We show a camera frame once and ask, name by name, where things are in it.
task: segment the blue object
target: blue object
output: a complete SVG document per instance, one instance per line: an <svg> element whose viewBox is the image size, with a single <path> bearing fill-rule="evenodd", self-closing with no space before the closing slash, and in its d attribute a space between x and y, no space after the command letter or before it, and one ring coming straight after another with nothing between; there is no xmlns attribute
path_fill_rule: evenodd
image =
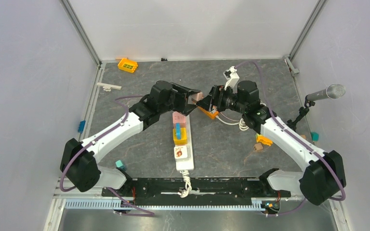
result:
<svg viewBox="0 0 370 231"><path fill-rule="evenodd" d="M180 140L181 139L181 124L179 123L175 124L175 131L176 131L176 138Z"/></svg>
<svg viewBox="0 0 370 231"><path fill-rule="evenodd" d="M86 125L86 120L83 120L83 121L81 121L80 122L80 124L79 124L79 129L77 130L80 134L82 134L83 133L83 131L84 131L84 126Z"/></svg>
<svg viewBox="0 0 370 231"><path fill-rule="evenodd" d="M127 170L127 168L125 167L125 165L123 164L123 162L121 160L116 161L116 166L118 168L120 168L121 170L123 170L123 171Z"/></svg>
<svg viewBox="0 0 370 231"><path fill-rule="evenodd" d="M316 132L310 132L310 134L311 134L311 139L313 141L318 141L318 133L316 133Z"/></svg>

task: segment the white clip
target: white clip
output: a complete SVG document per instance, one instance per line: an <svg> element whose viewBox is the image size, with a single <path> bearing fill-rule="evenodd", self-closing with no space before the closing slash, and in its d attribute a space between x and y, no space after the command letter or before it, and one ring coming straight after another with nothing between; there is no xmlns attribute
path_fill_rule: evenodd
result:
<svg viewBox="0 0 370 231"><path fill-rule="evenodd" d="M106 83L97 83L97 86L103 87L103 90L105 91L111 91L111 89L121 90L121 86Z"/></svg>
<svg viewBox="0 0 370 231"><path fill-rule="evenodd" d="M227 80L225 84L225 89L227 87L233 88L238 83L239 75L236 73L237 71L238 70L236 70L234 66L231 66L229 69L224 71L224 77Z"/></svg>

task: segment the white wall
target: white wall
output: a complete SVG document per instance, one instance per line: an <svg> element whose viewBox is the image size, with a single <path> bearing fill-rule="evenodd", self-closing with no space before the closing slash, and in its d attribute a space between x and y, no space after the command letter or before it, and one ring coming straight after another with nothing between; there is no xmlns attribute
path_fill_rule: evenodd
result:
<svg viewBox="0 0 370 231"><path fill-rule="evenodd" d="M353 230L370 230L370 1L328 1L293 64L302 97L329 84L347 87L344 97L317 102L308 119L319 146L344 158Z"/></svg>
<svg viewBox="0 0 370 231"><path fill-rule="evenodd" d="M281 58L317 0L70 0L102 60Z"/></svg>
<svg viewBox="0 0 370 231"><path fill-rule="evenodd" d="M59 1L0 1L0 230L43 229L95 71Z"/></svg>

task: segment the microphone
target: microphone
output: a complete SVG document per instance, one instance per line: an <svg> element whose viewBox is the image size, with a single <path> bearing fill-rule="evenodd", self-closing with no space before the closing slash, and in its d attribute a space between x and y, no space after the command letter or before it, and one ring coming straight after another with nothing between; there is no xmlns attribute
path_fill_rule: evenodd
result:
<svg viewBox="0 0 370 231"><path fill-rule="evenodd" d="M326 89L306 95L310 102L323 99L338 99L345 94L345 86L341 84L329 85Z"/></svg>

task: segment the coiled white cord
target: coiled white cord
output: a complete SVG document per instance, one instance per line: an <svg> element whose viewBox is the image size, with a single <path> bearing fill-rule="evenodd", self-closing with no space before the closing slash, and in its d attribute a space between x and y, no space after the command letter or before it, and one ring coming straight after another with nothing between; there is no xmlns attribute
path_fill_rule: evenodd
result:
<svg viewBox="0 0 370 231"><path fill-rule="evenodd" d="M238 123L228 123L226 121L223 121L218 115L216 116L216 118L219 119L219 121L221 121L222 123L227 125L239 125L239 129L241 131L249 130L249 127L245 124L245 121L243 119L240 119Z"/></svg>
<svg viewBox="0 0 370 231"><path fill-rule="evenodd" d="M181 198L185 198L185 197L188 196L189 192L192 190L191 178L189 177L189 171L188 170L181 171L180 173L182 173L182 178L184 178L185 189L184 190L179 190L180 192L178 192L178 195L180 195Z"/></svg>

